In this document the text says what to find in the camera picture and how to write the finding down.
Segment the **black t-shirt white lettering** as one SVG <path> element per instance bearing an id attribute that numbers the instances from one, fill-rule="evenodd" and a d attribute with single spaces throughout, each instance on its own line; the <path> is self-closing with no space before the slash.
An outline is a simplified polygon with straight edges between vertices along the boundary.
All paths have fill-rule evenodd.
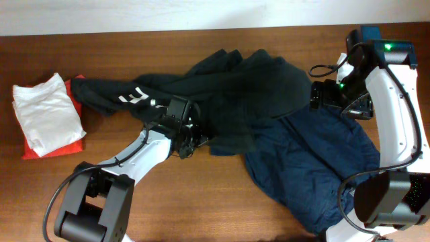
<path id="1" fill-rule="evenodd" d="M 133 81 L 78 79 L 71 81 L 73 97 L 105 116 L 129 111 L 147 124 L 167 115 L 175 97 L 191 102 L 208 145 L 236 155 L 256 149 L 252 126 L 290 115 L 310 100 L 306 73 L 258 50 L 243 58 L 239 51 L 221 49 L 184 75 L 145 74 Z"/>

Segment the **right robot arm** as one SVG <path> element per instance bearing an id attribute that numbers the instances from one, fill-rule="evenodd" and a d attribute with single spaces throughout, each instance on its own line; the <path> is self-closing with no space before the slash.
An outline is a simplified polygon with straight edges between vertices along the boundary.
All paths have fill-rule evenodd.
<path id="1" fill-rule="evenodd" d="M 325 241 L 385 241 L 396 231 L 429 220 L 429 143 L 417 97 L 417 56 L 409 41 L 383 39 L 376 26 L 346 38 L 336 73 L 315 76 L 313 109 L 340 109 L 349 118 L 375 118 L 380 166 L 354 189 L 354 207 L 329 227 Z"/>

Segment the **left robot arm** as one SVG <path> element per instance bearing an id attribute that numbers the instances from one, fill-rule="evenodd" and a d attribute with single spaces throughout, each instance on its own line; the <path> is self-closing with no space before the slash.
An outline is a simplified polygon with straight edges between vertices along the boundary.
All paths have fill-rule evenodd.
<path id="1" fill-rule="evenodd" d="M 170 156 L 188 158 L 207 138 L 197 124 L 197 103 L 172 97 L 166 114 L 145 124 L 138 138 L 97 165 L 82 162 L 54 197 L 65 192 L 54 234 L 66 241 L 127 242 L 126 230 L 135 186 Z"/>

